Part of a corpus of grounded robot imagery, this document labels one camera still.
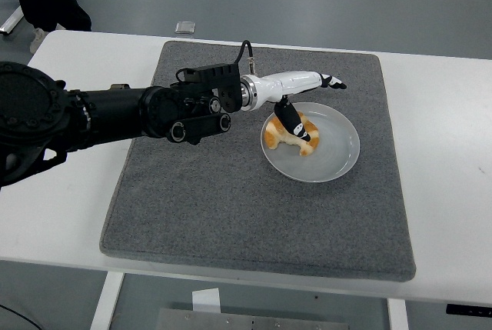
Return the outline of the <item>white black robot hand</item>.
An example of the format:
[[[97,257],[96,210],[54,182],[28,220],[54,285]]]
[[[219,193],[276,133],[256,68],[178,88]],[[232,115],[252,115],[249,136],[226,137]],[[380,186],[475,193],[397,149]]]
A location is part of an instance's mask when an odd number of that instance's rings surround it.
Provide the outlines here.
[[[252,111],[265,102],[275,104],[274,113],[285,130],[296,137],[309,142],[308,131],[301,122],[297,110],[289,102],[289,95],[321,88],[346,89],[346,85],[332,75],[318,72],[294,71],[282,72],[259,78],[255,75],[241,77],[242,110]]]

